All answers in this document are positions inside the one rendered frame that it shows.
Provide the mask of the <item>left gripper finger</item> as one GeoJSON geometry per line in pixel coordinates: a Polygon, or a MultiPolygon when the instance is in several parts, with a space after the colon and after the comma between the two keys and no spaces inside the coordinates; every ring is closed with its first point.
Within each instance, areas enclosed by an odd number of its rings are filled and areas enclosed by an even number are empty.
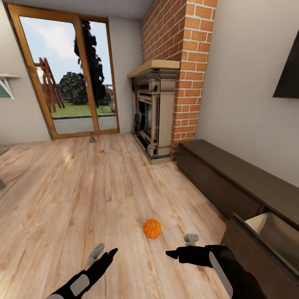
{"type": "Polygon", "coordinates": [[[113,250],[110,250],[110,252],[108,253],[110,255],[110,257],[112,258],[113,260],[113,256],[115,255],[115,253],[117,252],[117,248],[113,249],[113,250]]]}

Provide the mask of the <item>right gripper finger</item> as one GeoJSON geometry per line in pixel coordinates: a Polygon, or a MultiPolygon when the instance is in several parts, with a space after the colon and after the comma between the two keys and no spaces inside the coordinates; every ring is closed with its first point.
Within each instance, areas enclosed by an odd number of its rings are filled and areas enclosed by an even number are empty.
{"type": "Polygon", "coordinates": [[[178,256],[179,256],[179,250],[176,249],[176,250],[170,250],[170,251],[166,251],[166,255],[174,258],[174,259],[178,259],[178,256]]]}

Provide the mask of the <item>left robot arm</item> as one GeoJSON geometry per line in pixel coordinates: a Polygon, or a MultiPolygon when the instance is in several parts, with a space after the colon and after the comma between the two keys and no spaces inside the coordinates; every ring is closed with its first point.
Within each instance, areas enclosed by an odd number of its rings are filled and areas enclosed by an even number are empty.
{"type": "Polygon", "coordinates": [[[82,294],[87,292],[103,276],[118,250],[115,248],[109,253],[105,252],[99,259],[98,256],[104,248],[104,243],[97,245],[88,257],[90,268],[74,275],[67,284],[45,299],[81,299],[82,294]]]}

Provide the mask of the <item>pumpkin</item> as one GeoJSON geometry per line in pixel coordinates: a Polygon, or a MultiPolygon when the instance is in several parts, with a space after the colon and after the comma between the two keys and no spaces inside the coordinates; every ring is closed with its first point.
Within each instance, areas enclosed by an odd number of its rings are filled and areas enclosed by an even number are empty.
{"type": "Polygon", "coordinates": [[[161,224],[157,220],[150,220],[144,224],[144,233],[148,238],[154,239],[157,238],[161,234],[161,224]]]}

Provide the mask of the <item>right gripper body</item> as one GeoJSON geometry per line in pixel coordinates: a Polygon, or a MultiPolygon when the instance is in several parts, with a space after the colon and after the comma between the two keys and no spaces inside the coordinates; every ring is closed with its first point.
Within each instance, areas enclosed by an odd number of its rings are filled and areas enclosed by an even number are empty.
{"type": "Polygon", "coordinates": [[[200,265],[198,259],[198,249],[200,246],[187,246],[187,247],[178,247],[179,250],[179,262],[180,263],[190,263],[193,265],[200,265]]]}

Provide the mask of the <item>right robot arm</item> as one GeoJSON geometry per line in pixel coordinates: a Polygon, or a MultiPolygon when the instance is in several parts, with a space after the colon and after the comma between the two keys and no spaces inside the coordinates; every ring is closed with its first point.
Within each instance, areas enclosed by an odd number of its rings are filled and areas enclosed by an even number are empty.
{"type": "Polygon", "coordinates": [[[180,263],[208,266],[214,268],[230,299],[268,299],[256,278],[236,261],[227,245],[195,246],[197,234],[187,234],[185,247],[166,251],[166,255],[178,259],[180,263]]]}

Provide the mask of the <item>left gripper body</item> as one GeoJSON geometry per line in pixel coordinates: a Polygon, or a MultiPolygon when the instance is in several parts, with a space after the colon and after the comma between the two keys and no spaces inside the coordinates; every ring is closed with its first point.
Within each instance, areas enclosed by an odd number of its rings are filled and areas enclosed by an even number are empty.
{"type": "Polygon", "coordinates": [[[107,268],[109,267],[109,265],[112,262],[112,258],[110,257],[110,255],[105,252],[102,257],[100,258],[100,260],[96,261],[90,268],[94,268],[97,271],[98,277],[97,280],[99,280],[103,274],[105,273],[105,271],[107,270],[107,268]]]}

